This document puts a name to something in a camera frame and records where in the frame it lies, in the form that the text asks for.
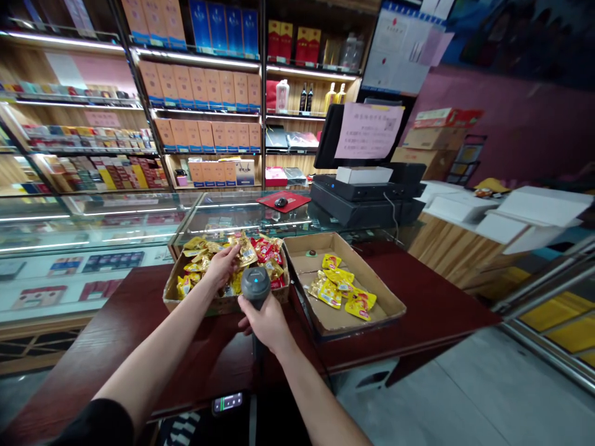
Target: poster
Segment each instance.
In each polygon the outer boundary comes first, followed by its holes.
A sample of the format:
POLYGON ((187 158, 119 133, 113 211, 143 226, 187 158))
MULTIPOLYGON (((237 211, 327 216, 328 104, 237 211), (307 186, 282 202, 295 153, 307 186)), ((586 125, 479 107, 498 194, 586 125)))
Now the poster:
POLYGON ((444 32, 445 20, 384 2, 372 40, 362 89, 417 94, 429 65, 420 60, 432 29, 444 32))
POLYGON ((442 63, 593 90, 594 22, 592 0, 457 0, 442 63))

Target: wine bottle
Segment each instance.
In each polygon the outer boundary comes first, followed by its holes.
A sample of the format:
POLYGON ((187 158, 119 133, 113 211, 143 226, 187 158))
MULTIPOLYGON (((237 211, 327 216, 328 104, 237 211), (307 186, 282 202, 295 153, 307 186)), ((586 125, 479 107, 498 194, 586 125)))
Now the wine bottle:
POLYGON ((310 84, 310 92, 306 101, 306 111, 308 114, 312 111, 312 100, 314 99, 314 84, 310 84))
POLYGON ((304 82, 304 90, 302 90, 302 95, 299 98, 299 112, 306 111, 306 100, 308 98, 308 93, 306 92, 306 87, 308 86, 307 82, 304 82))

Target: pink wall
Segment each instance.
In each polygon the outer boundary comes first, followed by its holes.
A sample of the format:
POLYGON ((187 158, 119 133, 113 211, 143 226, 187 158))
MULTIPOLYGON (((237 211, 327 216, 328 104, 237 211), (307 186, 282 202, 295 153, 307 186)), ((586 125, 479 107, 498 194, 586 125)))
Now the pink wall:
POLYGON ((594 93, 439 66, 423 84, 404 134, 418 112, 446 107, 485 110, 471 130, 488 136, 473 182, 577 173, 595 160, 594 93))

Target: black sleeve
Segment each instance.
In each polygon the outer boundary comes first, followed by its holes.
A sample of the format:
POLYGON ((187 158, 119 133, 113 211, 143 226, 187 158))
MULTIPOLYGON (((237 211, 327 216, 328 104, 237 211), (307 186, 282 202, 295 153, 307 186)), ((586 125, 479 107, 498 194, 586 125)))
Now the black sleeve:
POLYGON ((134 427, 128 412, 115 401, 93 400, 50 446, 132 446, 134 427))

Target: tile floor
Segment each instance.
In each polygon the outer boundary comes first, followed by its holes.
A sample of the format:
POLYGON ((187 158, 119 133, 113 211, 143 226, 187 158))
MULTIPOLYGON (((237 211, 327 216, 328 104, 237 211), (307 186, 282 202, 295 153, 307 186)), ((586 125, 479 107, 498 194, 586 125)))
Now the tile floor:
MULTIPOLYGON (((0 380, 0 431, 46 372, 0 380)), ((374 445, 592 445, 595 398, 496 329, 388 389, 339 398, 374 445)))

